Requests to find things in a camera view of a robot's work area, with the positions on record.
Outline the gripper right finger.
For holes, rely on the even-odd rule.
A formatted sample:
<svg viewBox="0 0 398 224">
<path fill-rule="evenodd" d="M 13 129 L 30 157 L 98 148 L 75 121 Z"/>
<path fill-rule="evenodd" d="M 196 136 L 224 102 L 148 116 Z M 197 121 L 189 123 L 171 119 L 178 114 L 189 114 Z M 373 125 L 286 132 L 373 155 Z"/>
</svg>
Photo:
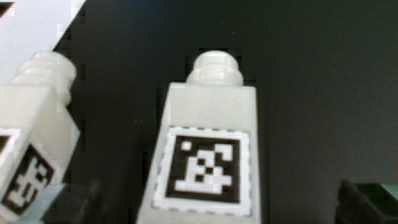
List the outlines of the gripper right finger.
<svg viewBox="0 0 398 224">
<path fill-rule="evenodd" d="M 398 184 L 341 181 L 336 224 L 398 224 Z"/>
</svg>

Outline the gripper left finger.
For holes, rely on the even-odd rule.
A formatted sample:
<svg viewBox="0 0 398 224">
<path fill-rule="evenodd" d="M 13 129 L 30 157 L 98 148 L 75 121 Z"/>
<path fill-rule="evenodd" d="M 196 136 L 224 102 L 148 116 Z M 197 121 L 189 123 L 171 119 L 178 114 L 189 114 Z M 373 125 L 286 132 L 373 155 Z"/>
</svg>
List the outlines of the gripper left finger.
<svg viewBox="0 0 398 224">
<path fill-rule="evenodd" d="M 89 185 L 50 185 L 41 194 L 46 202 L 43 224 L 102 224 L 102 188 Z"/>
</svg>

